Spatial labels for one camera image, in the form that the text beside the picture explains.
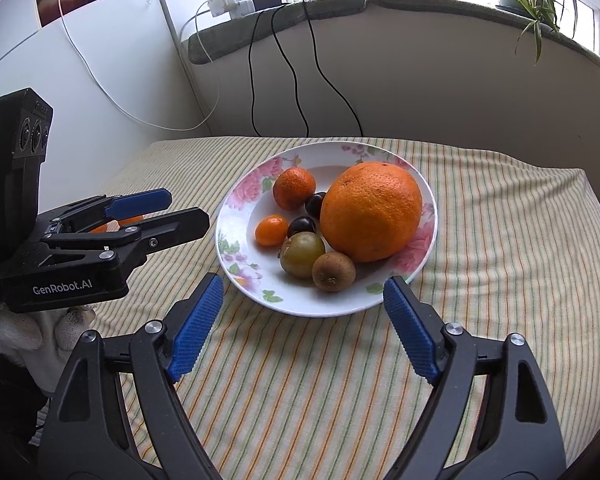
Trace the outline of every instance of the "charger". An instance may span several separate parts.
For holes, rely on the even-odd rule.
[[[214,18],[228,12],[234,20],[256,11],[253,0],[209,0],[207,3]]]

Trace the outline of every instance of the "white plate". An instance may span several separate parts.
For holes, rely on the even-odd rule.
[[[265,216],[280,214],[291,222],[306,214],[303,208],[286,212],[276,205],[271,192],[276,178],[287,168],[300,166],[314,176],[316,192],[327,191],[347,168],[370,160],[397,164],[416,179],[424,206],[411,242],[387,260],[357,266],[356,281],[341,292],[322,292],[311,280],[286,274],[277,258],[278,248],[263,248],[253,237]],[[391,276],[401,275],[409,283],[427,261],[437,234],[438,210],[429,184],[403,158],[358,142],[314,142],[279,153],[232,187],[218,215],[216,251],[232,283],[253,301],[294,316],[331,317],[381,303],[382,287]]]

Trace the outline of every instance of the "dark purple grape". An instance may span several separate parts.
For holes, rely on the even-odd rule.
[[[293,235],[298,233],[315,233],[315,222],[312,218],[308,216],[301,216],[300,218],[296,218],[291,224],[289,224],[289,229],[286,231],[286,237],[291,238]]]
[[[306,199],[304,203],[304,209],[309,215],[314,218],[320,219],[320,209],[322,209],[322,200],[326,195],[325,192],[316,193]]]

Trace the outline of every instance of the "green fruit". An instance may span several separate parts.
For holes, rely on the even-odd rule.
[[[324,242],[317,234],[302,232],[293,235],[282,244],[280,265],[287,274],[307,280],[315,261],[325,253]]]
[[[345,254],[326,253],[315,261],[312,278],[320,290],[339,292],[356,279],[356,266]]]

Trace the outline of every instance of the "floral pattern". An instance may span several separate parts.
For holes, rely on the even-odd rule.
[[[273,183],[283,171],[284,162],[285,159],[281,156],[275,156],[250,171],[231,192],[226,202],[227,205],[231,209],[242,211],[245,204],[256,202],[263,193],[273,187]]]
[[[370,156],[377,160],[379,155],[384,155],[384,160],[390,162],[391,164],[395,164],[396,166],[408,171],[414,169],[411,164],[409,164],[406,160],[402,160],[402,158],[398,155],[386,152],[385,150],[381,150],[375,146],[369,146],[368,144],[357,144],[353,146],[351,144],[343,144],[342,151],[349,152],[351,155],[356,156],[356,164],[364,162],[365,159],[368,159]]]
[[[239,242],[229,242],[226,236],[220,232],[218,233],[218,252],[222,261],[228,265],[226,270],[234,277],[238,285],[254,294],[260,292],[260,280],[262,279],[262,274],[258,272],[260,266],[248,262],[248,257],[240,252]],[[282,298],[276,296],[273,290],[263,290],[262,299],[269,303],[283,301]]]
[[[413,274],[427,256],[427,251],[433,241],[436,231],[436,211],[432,203],[426,203],[422,206],[422,218],[420,225],[408,245],[397,253],[393,259],[393,272],[407,277]],[[384,286],[381,283],[372,283],[366,288],[369,294],[382,294]]]

